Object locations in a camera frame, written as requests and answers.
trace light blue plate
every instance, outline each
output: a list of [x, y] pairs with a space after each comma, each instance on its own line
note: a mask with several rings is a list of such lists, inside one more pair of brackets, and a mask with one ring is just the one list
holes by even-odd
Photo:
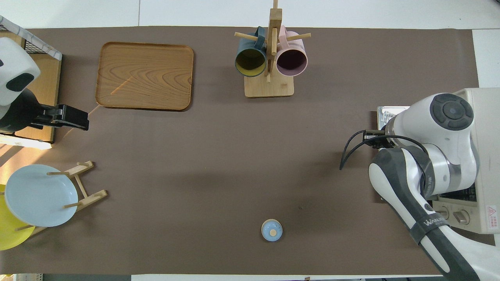
[[283, 228], [280, 222], [272, 218], [264, 221], [260, 230], [264, 239], [269, 242], [277, 241], [283, 235]]
[[47, 165], [28, 165], [15, 171], [5, 185], [5, 202], [21, 221], [37, 227], [55, 227], [67, 222], [77, 207], [63, 208], [78, 202], [75, 185]]

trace yellow plate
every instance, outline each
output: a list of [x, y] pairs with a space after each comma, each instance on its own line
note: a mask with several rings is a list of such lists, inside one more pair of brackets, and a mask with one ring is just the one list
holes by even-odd
[[[5, 191], [5, 185], [0, 184], [0, 192]], [[4, 195], [0, 195], [0, 251], [13, 248], [23, 243], [35, 230], [35, 227], [15, 231], [16, 228], [24, 227], [26, 222], [15, 217], [7, 204]]]

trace mug handle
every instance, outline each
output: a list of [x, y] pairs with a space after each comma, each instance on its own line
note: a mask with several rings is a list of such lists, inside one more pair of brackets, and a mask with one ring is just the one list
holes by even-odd
[[256, 49], [261, 49], [262, 45], [264, 45], [264, 40], [266, 40], [266, 30], [264, 27], [259, 26], [257, 27], [257, 31], [255, 32], [255, 36], [257, 37], [257, 41], [255, 41], [255, 48]]
[[290, 45], [288, 45], [288, 41], [287, 41], [287, 29], [285, 28], [284, 25], [282, 25], [279, 28], [278, 38], [279, 38], [279, 43], [282, 45], [283, 49], [290, 47]]

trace brown tablecloth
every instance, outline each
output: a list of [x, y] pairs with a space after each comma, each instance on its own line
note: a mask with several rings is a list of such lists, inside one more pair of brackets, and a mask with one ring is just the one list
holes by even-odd
[[[291, 97], [248, 99], [234, 67], [248, 27], [34, 29], [64, 54], [59, 103], [90, 112], [90, 130], [57, 129], [53, 149], [12, 147], [1, 179], [28, 164], [82, 176], [109, 196], [67, 223], [0, 252], [1, 273], [438, 274], [368, 178], [362, 147], [339, 171], [348, 137], [376, 127], [377, 106], [477, 87], [470, 30], [290, 28], [306, 71]], [[188, 110], [97, 106], [106, 42], [182, 44], [195, 53]], [[274, 243], [260, 234], [281, 222]]]

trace oven knob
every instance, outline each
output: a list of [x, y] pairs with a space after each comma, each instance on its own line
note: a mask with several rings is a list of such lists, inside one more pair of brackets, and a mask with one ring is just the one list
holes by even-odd
[[453, 216], [461, 225], [468, 225], [471, 222], [471, 216], [466, 210], [454, 211]]
[[445, 206], [441, 206], [438, 210], [436, 210], [436, 213], [441, 214], [441, 216], [443, 216], [445, 219], [450, 218], [450, 213], [448, 212], [448, 208], [446, 208]]

